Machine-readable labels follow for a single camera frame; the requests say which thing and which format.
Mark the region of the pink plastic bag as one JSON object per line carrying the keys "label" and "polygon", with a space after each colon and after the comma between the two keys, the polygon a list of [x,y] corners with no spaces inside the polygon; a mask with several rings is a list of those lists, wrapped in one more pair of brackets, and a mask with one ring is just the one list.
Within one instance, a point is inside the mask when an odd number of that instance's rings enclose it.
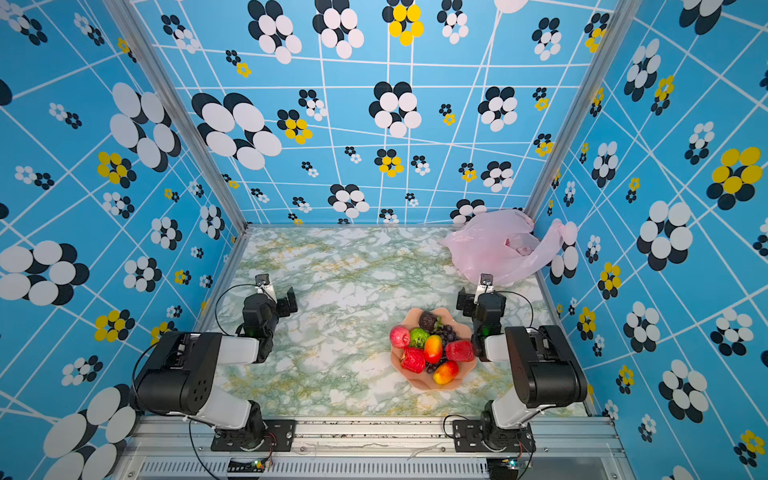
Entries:
{"label": "pink plastic bag", "polygon": [[476,216],[443,240],[454,267],[479,284],[489,274],[499,285],[523,280],[551,263],[562,245],[577,236],[577,226],[555,219],[544,236],[533,235],[534,221],[518,210]]}

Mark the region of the red orange mango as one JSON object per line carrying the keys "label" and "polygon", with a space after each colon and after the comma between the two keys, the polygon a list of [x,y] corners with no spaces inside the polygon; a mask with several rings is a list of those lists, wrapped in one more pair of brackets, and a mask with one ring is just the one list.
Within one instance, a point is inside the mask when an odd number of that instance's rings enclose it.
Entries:
{"label": "red orange mango", "polygon": [[427,363],[436,365],[443,358],[443,339],[439,335],[430,335],[423,347],[424,358]]}

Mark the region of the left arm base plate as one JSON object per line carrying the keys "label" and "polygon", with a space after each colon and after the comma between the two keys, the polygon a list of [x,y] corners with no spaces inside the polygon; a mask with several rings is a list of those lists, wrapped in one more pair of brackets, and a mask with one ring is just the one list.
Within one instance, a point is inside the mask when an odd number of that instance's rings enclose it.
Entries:
{"label": "left arm base plate", "polygon": [[289,452],[295,438],[297,421],[267,419],[253,429],[214,431],[210,449],[214,452]]}

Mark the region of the red pomegranate fruit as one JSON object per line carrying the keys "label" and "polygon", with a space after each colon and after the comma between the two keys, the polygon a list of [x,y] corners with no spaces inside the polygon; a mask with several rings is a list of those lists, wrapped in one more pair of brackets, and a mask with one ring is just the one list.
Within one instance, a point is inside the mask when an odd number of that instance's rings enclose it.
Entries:
{"label": "red pomegranate fruit", "polygon": [[445,357],[449,361],[471,362],[475,359],[475,350],[468,340],[457,340],[445,347]]}

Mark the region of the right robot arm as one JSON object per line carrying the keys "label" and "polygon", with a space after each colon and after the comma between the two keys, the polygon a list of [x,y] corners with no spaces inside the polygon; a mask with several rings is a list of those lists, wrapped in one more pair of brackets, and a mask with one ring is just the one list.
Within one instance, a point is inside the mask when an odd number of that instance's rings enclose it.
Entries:
{"label": "right robot arm", "polygon": [[583,402],[588,382],[561,327],[501,325],[506,298],[490,286],[457,295],[457,309],[472,319],[470,344],[482,362],[510,367],[513,387],[486,403],[478,421],[453,422],[456,449],[535,451],[531,420],[538,414]]}

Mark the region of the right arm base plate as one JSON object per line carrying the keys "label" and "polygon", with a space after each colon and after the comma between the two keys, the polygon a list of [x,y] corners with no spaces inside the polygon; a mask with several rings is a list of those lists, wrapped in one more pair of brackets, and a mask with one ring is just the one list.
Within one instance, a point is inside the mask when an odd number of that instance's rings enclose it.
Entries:
{"label": "right arm base plate", "polygon": [[454,419],[447,433],[457,453],[533,453],[536,443],[530,426],[524,429],[501,429],[481,420]]}

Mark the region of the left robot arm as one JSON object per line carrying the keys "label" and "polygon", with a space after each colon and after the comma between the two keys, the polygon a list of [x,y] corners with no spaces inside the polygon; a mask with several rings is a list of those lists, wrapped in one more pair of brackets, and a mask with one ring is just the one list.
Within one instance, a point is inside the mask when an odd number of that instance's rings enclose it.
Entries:
{"label": "left robot arm", "polygon": [[135,373],[137,406],[160,416],[183,416],[213,429],[215,452],[288,452],[297,422],[266,420],[254,400],[237,397],[215,384],[221,366],[264,363],[274,348],[279,320],[298,311],[295,291],[276,297],[260,285],[243,302],[236,333],[171,332],[152,348]]}

